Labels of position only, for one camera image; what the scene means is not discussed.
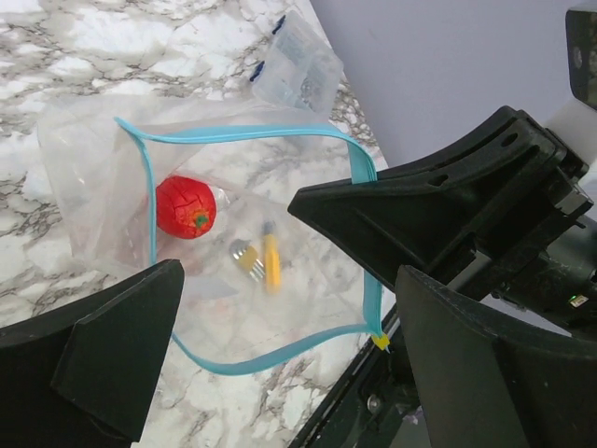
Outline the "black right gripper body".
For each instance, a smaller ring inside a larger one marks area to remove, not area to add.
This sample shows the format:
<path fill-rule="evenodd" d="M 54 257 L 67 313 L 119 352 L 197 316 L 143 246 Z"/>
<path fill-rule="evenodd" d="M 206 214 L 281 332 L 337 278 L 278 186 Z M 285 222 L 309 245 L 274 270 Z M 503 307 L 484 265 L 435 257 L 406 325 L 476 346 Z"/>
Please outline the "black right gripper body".
<path fill-rule="evenodd" d="M 497 109 L 456 143 L 442 177 L 450 239 L 442 282 L 560 327 L 596 324 L 596 221 L 579 180 L 587 164 L 526 112 Z"/>

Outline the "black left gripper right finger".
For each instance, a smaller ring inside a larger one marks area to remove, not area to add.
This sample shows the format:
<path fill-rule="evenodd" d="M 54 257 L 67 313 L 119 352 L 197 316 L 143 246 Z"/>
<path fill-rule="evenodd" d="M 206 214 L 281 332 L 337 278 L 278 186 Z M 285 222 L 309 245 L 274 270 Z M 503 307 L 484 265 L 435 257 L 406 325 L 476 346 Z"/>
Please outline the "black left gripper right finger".
<path fill-rule="evenodd" d="M 596 344 L 403 266 L 396 306 L 434 447 L 593 447 Z"/>

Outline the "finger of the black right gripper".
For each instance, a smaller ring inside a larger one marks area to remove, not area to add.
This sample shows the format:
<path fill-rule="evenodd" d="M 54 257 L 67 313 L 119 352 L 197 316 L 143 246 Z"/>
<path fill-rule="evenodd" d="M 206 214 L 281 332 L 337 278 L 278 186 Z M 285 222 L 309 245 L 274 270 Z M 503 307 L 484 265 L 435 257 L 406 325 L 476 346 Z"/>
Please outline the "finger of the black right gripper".
<path fill-rule="evenodd" d="M 417 188 L 343 179 L 301 188 L 288 206 L 390 289 L 408 265 L 473 300 L 480 296 L 466 269 L 476 252 L 467 225 L 479 210 L 479 182 L 439 179 Z"/>
<path fill-rule="evenodd" d="M 502 106 L 438 152 L 378 172 L 375 187 L 534 186 L 560 165 L 560 142 L 523 110 Z"/>

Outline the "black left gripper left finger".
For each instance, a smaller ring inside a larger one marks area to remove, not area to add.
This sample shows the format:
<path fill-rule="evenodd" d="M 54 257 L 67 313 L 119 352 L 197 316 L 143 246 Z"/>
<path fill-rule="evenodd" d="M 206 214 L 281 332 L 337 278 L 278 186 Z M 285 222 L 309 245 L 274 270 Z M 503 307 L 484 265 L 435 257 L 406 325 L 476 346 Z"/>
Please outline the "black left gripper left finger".
<path fill-rule="evenodd" d="M 1 329 L 4 447 L 129 447 L 141 439 L 185 281 L 167 259 Z"/>

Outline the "red tomato toy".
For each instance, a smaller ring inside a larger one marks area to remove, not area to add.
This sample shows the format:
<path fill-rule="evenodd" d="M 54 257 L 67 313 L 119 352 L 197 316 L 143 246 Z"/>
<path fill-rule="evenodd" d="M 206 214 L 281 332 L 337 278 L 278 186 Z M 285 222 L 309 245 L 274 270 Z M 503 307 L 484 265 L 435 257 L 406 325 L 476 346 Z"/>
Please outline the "red tomato toy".
<path fill-rule="evenodd" d="M 209 186 L 195 178 L 171 175 L 156 188 L 157 226 L 179 239 L 196 239 L 215 224 L 216 201 Z"/>

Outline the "clear zip top bag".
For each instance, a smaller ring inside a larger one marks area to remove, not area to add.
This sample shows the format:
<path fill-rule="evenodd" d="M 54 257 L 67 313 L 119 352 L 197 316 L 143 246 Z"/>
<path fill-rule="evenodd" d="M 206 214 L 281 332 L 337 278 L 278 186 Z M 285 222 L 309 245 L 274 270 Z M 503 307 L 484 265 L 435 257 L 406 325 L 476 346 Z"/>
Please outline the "clear zip top bag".
<path fill-rule="evenodd" d="M 264 371 L 347 334 L 388 344 L 381 283 L 288 211 L 302 187 L 377 177 L 367 151 L 324 117 L 256 99 L 64 96 L 41 113 L 37 138 L 75 257 L 115 276 L 181 262 L 173 337 L 203 369 Z M 157 226 L 156 188 L 171 175 L 215 196 L 215 224 L 199 238 Z M 245 240 L 263 262 L 266 221 L 281 262 L 275 294 L 229 252 Z"/>

